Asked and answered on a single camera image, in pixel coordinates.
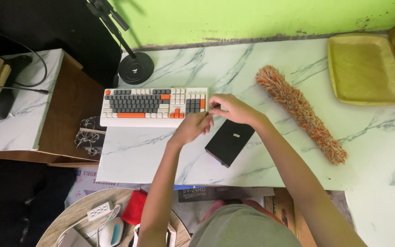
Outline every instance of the white mouse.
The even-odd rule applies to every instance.
[[[101,247],[114,247],[123,241],[126,225],[120,217],[115,217],[104,225],[100,232]]]

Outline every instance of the electrical outlet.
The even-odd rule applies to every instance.
[[[109,214],[112,211],[112,203],[107,202],[104,203],[98,207],[95,207],[94,209],[88,211],[88,221],[93,221],[95,219],[98,219],[102,216],[105,216]]]

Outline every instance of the gray shirt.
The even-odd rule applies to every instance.
[[[285,226],[254,208],[231,204],[212,213],[198,227],[189,247],[301,247]]]

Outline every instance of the microphone stand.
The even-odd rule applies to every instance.
[[[121,16],[114,11],[114,8],[107,0],[89,0],[86,6],[92,14],[102,19],[107,29],[111,31],[115,37],[117,37],[120,44],[124,47],[126,52],[129,54],[123,58],[118,65],[118,74],[121,79],[130,85],[137,85],[145,82],[152,75],[155,65],[153,60],[143,52],[134,53],[129,45],[124,41],[120,31],[114,24],[109,14],[112,15],[118,25],[123,28],[124,31],[129,29],[129,25],[121,18]],[[118,87],[118,77],[114,78],[114,87]]]

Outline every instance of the person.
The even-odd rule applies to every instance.
[[[208,103],[210,108],[218,107],[210,110],[208,115],[207,112],[187,115],[167,142],[144,205],[138,247],[165,247],[179,153],[185,144],[209,132],[210,126],[214,126],[212,115],[254,128],[318,247],[366,247],[332,204],[310,168],[264,114],[232,94],[215,94]],[[247,202],[224,206],[223,201],[215,201],[197,227],[189,246],[301,246],[286,226],[257,204]]]

